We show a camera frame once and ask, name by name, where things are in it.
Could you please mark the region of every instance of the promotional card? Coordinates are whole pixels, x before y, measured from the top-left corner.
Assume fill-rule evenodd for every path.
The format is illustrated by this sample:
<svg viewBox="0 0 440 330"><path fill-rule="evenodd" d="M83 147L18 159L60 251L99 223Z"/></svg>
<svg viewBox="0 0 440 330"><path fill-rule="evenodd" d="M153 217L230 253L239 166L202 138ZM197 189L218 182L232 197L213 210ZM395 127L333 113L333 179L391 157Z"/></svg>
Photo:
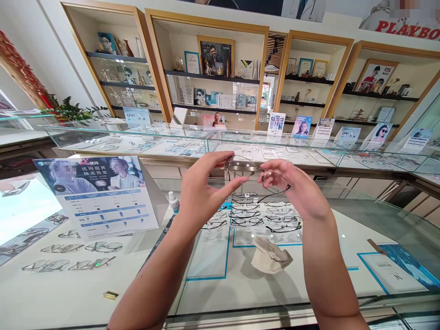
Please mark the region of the promotional card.
<svg viewBox="0 0 440 330"><path fill-rule="evenodd" d="M312 117L298 116L293 127L293 136L295 138L306 138L311 124Z"/></svg>
<svg viewBox="0 0 440 330"><path fill-rule="evenodd" d="M158 228L137 157L34 163L85 241Z"/></svg>
<svg viewBox="0 0 440 330"><path fill-rule="evenodd" d="M428 143L429 139L432 136L433 130L427 130L424 128L414 128L411 133L409 133L409 137L405 144L404 148L422 150L425 145Z"/></svg>
<svg viewBox="0 0 440 330"><path fill-rule="evenodd" d="M269 125L267 127L268 135L281 135L283 134L284 120L286 118L285 113L271 112Z"/></svg>
<svg viewBox="0 0 440 330"><path fill-rule="evenodd" d="M203 130L225 130L225 116L221 113L216 112L215 115L204 115L203 116Z"/></svg>
<svg viewBox="0 0 440 330"><path fill-rule="evenodd" d="M329 139L331 135L331 130L333 128L333 124L335 123L334 119L330 118L321 118L319 120L318 125L315 129L314 137L317 139Z"/></svg>

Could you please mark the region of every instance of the wooden display shelf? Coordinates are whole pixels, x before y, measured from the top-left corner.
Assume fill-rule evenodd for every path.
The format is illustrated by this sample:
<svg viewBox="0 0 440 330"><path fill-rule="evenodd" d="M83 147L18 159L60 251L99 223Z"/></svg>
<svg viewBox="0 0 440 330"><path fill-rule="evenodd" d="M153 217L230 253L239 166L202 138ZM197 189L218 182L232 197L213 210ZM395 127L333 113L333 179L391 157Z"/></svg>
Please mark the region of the wooden display shelf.
<svg viewBox="0 0 440 330"><path fill-rule="evenodd" d="M122 56L122 55L113 55L106 53L95 53L95 52L87 52L88 57L99 57L106 58L111 60L120 60L120 61L129 61L129 62L139 62L139 63L147 63L148 61L139 57L131 57L131 56Z"/></svg>
<svg viewBox="0 0 440 330"><path fill-rule="evenodd" d="M364 125L364 126L376 126L377 122L366 122L366 121L353 121L349 119L335 119L335 122L342 124L355 124L355 125ZM400 127L399 124L393 124L393 127Z"/></svg>
<svg viewBox="0 0 440 330"><path fill-rule="evenodd" d="M297 101L280 101L283 104L290 104L290 105L303 105L303 106L311 106L315 108L324 108L325 104L317 104L317 103L309 103L309 102L297 102Z"/></svg>
<svg viewBox="0 0 440 330"><path fill-rule="evenodd" d="M184 109L193 109L193 110L204 110L204 111L214 111L214 112L227 112L227 113L238 113L238 114L246 114L246 115L256 115L256 111L246 111L239 109L223 109L223 108L214 108L209 106L200 106L200 105L187 105L187 104L176 104L173 103L173 108L184 108Z"/></svg>
<svg viewBox="0 0 440 330"><path fill-rule="evenodd" d="M124 110L124 107L118 106L118 105L112 105L111 106L114 110ZM162 113L161 109L148 109L148 108L137 108L137 109L145 109L148 110L151 113Z"/></svg>
<svg viewBox="0 0 440 330"><path fill-rule="evenodd" d="M171 75L171 76L181 76L181 77L190 77L190 78L199 78L199 79L228 81L228 82L233 82L233 83L250 83L250 84L254 84L254 85L260 84L259 80L231 78L231 77L224 77L224 76L200 75L197 73L188 73L188 72L182 72L182 71L165 70L165 74Z"/></svg>
<svg viewBox="0 0 440 330"><path fill-rule="evenodd" d="M286 80L296 80L296 81L302 81L305 83L320 83L324 85L333 85L335 82L331 80L325 80L325 79L319 79L319 78L303 78L296 75L288 75L285 76L284 79Z"/></svg>
<svg viewBox="0 0 440 330"><path fill-rule="evenodd" d="M370 97L375 99L391 99L395 101L408 101L408 102L418 102L418 98L409 98L404 97L400 95L393 95L393 94L387 94L387 95L380 95L377 93L361 93L361 92L343 92L345 95L353 95L353 96L360 96L360 97Z"/></svg>
<svg viewBox="0 0 440 330"><path fill-rule="evenodd" d="M132 85L132 84L123 84L120 82L103 82L100 81L99 82L102 86L113 86L113 87L121 87L121 88L135 88L135 89L146 89L146 90L153 90L155 91L156 89L154 88L154 86L142 86L142 85Z"/></svg>

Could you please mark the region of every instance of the white wall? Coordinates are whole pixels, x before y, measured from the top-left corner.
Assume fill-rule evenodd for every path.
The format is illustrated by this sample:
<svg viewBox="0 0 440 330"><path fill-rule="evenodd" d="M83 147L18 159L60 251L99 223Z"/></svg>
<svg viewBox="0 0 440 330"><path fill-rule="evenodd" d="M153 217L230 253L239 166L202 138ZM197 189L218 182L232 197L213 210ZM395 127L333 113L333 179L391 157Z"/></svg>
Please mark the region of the white wall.
<svg viewBox="0 0 440 330"><path fill-rule="evenodd" d="M362 20L360 17L335 13L326 13L322 23L314 23L177 0L108 0L108 2L137 6L142 11L145 7L149 7L201 17L267 25L272 31L287 33L294 29L353 38L355 41L367 40L417 49L440 50L440 44L432 40L359 30ZM71 95L72 101L80 102L82 106L89 106L93 103L105 105L71 35L68 20L58 1L2 0L0 12L4 16L14 18L9 23L0 20L0 27L8 34L12 42L17 44L22 40L26 45L28 50L20 49L20 53L50 92L56 93L59 98Z"/></svg>

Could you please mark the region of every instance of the trophy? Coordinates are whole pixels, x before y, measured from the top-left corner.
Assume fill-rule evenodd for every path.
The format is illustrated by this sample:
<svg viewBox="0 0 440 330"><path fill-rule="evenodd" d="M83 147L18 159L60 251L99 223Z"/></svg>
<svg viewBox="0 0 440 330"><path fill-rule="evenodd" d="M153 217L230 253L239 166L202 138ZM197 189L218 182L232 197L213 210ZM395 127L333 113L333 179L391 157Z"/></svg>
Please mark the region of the trophy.
<svg viewBox="0 0 440 330"><path fill-rule="evenodd" d="M304 96L304 100L302 100L303 102L306 101L307 95L309 95L311 92L312 92L311 89L308 89L308 90L306 91L306 95Z"/></svg>

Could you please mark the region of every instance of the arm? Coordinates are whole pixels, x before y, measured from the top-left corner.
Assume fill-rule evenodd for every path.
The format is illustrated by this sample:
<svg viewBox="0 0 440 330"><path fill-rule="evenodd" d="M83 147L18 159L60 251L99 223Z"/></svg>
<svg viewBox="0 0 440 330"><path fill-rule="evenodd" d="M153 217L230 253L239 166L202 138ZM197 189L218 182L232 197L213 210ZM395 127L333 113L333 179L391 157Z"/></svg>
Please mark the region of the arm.
<svg viewBox="0 0 440 330"><path fill-rule="evenodd" d="M233 151L208 153L183 176L179 214L154 254L133 280L108 329L162 329L179 291L194 238L225 199L248 178L238 177L221 189L208 186L209 172Z"/></svg>
<svg viewBox="0 0 440 330"><path fill-rule="evenodd" d="M303 219L304 279L319 327L322 330L369 329L359 312L358 299L342 258L335 217L319 187L306 173L285 160L271 160L261 168L281 174L291 185L286 195ZM265 186L278 183L265 174Z"/></svg>

